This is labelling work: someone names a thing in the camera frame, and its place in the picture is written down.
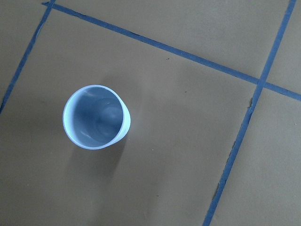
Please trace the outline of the light blue plastic cup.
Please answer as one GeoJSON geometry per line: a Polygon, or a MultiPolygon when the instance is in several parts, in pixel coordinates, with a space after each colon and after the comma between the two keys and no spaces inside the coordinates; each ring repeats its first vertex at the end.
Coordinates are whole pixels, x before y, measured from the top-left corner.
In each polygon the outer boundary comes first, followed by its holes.
{"type": "Polygon", "coordinates": [[[131,125],[126,104],[115,91],[102,85],[89,85],[74,92],[65,104],[62,120],[68,138],[88,150],[119,142],[131,125]]]}

